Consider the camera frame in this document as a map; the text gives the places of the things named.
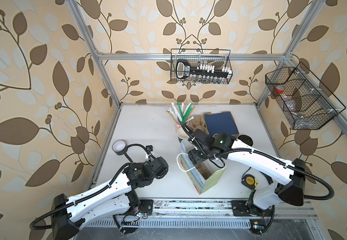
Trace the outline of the white green paper bag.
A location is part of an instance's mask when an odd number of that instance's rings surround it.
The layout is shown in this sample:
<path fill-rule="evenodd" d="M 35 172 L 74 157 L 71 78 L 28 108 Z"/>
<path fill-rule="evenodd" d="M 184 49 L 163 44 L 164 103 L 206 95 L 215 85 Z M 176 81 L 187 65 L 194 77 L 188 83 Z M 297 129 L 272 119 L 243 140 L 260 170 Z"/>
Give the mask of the white green paper bag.
<path fill-rule="evenodd" d="M 226 167 L 220 169 L 209 160 L 195 167 L 188 155 L 189 151 L 194 150 L 195 147 L 189 141 L 182 140 L 180 149 L 181 153 L 177 155 L 176 163 L 179 169 L 188 175 L 198 194 L 202 195 L 213 188 L 220 180 Z"/>

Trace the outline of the black paper coffee cup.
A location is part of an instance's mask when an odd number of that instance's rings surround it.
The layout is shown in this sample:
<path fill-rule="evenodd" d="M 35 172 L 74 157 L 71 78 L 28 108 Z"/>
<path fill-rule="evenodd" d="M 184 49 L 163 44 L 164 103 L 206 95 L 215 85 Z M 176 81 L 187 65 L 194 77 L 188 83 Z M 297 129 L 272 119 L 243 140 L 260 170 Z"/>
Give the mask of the black paper coffee cup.
<path fill-rule="evenodd" d="M 246 145 L 248 145 L 250 147 L 253 146 L 253 140 L 248 135 L 239 135 L 238 139 L 241 140 L 243 143 L 245 143 Z"/>

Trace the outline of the brown pulp cup carrier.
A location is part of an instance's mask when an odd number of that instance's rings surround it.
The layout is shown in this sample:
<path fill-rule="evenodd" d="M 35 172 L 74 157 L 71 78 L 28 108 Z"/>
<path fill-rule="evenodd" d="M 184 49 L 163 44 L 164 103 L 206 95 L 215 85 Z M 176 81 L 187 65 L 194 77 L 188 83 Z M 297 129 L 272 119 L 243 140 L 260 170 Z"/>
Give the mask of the brown pulp cup carrier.
<path fill-rule="evenodd" d="M 206 128 L 206 123 L 205 123 L 205 120 L 204 120 L 204 117 L 202 115 L 195 115 L 193 116 L 193 119 L 190 120 L 187 125 L 189 126 L 189 128 L 191 130 L 196 130 L 196 129 L 199 129 L 205 133 L 208 134 L 208 130 Z"/>

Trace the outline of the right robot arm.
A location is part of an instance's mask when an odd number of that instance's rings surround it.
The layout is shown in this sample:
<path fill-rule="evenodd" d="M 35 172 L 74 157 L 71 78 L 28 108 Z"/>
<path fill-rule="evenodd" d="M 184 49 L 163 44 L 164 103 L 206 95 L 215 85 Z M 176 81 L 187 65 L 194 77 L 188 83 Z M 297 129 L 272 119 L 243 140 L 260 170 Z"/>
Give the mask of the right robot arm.
<path fill-rule="evenodd" d="M 308 173 L 305 162 L 300 159 L 285 160 L 262 152 L 234 136 L 219 133 L 215 137 L 202 130 L 191 130 L 186 124 L 181 127 L 188 136 L 194 149 L 187 153 L 193 166 L 205 161 L 215 164 L 220 161 L 221 168 L 225 161 L 238 162 L 255 169 L 272 179 L 272 182 L 261 190 L 252 190 L 246 206 L 249 210 L 267 210 L 280 203 L 302 206 L 305 199 L 325 201 L 334 197 L 334 189 L 323 179 Z M 326 187 L 324 196 L 311 196 L 304 193 L 305 179 L 311 178 Z"/>

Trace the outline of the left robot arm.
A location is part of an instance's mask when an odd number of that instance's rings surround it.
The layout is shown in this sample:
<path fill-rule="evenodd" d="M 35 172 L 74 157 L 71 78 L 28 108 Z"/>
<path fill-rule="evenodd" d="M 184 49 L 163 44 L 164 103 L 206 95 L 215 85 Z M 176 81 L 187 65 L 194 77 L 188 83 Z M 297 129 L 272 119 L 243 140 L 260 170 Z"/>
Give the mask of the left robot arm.
<path fill-rule="evenodd" d="M 144 147 L 147 161 L 122 165 L 114 177 L 84 193 L 54 198 L 51 211 L 30 223 L 32 231 L 50 229 L 54 240 L 70 240 L 89 224 L 111 216 L 135 216 L 144 218 L 152 204 L 141 203 L 136 189 L 149 186 L 154 179 L 162 179 L 168 173 L 168 163 L 155 157 Z"/>

